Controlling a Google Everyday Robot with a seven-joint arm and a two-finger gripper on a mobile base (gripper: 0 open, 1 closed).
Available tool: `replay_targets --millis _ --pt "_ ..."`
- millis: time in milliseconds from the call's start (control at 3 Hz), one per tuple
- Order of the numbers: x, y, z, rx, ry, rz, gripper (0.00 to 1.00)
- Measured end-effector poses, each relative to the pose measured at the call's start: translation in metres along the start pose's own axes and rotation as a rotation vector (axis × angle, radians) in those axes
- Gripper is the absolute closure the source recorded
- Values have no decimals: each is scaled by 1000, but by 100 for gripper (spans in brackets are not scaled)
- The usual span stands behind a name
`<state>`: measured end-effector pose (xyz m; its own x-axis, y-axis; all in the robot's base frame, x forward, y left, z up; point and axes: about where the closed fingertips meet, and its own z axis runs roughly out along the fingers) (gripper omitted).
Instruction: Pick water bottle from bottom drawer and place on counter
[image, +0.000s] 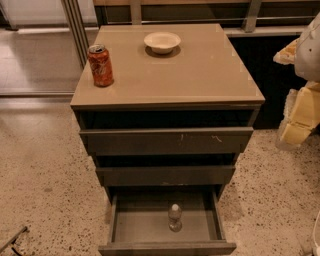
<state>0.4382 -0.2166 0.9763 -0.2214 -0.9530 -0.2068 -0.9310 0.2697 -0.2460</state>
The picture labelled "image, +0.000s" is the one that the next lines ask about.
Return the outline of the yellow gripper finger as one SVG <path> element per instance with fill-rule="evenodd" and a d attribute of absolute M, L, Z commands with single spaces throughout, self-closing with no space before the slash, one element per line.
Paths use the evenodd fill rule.
<path fill-rule="evenodd" d="M 273 61 L 282 65 L 293 64 L 295 62 L 296 46 L 297 39 L 293 40 L 286 47 L 277 52 L 273 57 Z"/>
<path fill-rule="evenodd" d="M 300 145 L 320 124 L 320 83 L 308 81 L 299 90 L 290 89 L 279 128 L 280 141 Z"/>

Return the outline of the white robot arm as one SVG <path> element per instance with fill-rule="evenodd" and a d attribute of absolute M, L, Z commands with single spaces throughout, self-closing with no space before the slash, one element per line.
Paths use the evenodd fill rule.
<path fill-rule="evenodd" d="M 278 129 L 277 147 L 292 150 L 320 124 L 320 13 L 298 39 L 275 54 L 273 61 L 293 64 L 295 74 L 307 81 L 301 89 L 289 90 Z"/>

